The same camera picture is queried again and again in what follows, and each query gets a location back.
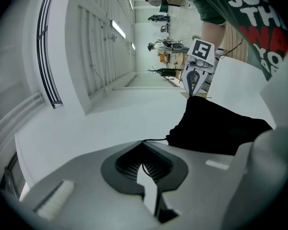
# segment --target metal railing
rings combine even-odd
[[[51,68],[48,60],[47,31],[48,31],[48,12],[51,0],[43,0],[37,22],[36,46],[39,72],[47,93],[47,97],[53,108],[56,104],[62,104],[54,83]]]

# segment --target ceiling light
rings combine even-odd
[[[131,9],[133,10],[131,0],[129,0],[129,4],[130,4]]]
[[[111,21],[111,27],[117,31],[124,39],[126,38],[126,34],[123,32],[123,30],[115,23],[114,20]]]

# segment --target table surface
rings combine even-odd
[[[263,119],[275,128],[271,113],[259,94],[266,84],[258,68],[224,57],[218,63],[207,97],[237,114]]]

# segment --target green t-shirt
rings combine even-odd
[[[192,0],[201,20],[228,21],[253,48],[267,80],[277,72],[288,50],[288,30],[268,0]]]

